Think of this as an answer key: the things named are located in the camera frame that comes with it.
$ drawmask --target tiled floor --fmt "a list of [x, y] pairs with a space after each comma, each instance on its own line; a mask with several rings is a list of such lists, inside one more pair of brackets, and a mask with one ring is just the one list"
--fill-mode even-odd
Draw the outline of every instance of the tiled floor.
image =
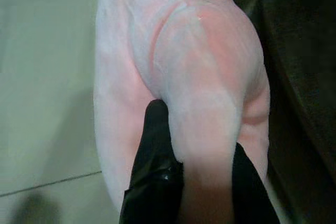
[[118, 221], [93, 134], [96, 4], [0, 0], [0, 223]]

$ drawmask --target dark fabric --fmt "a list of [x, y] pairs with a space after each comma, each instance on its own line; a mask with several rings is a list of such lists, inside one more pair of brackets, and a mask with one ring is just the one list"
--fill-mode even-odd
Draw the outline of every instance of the dark fabric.
[[262, 0], [262, 9], [281, 84], [336, 185], [335, 0]]
[[[119, 223], [175, 223], [182, 189], [183, 165], [173, 153], [168, 109], [155, 100], [146, 110]], [[257, 171], [239, 144], [233, 164], [233, 203], [236, 223], [279, 223]]]

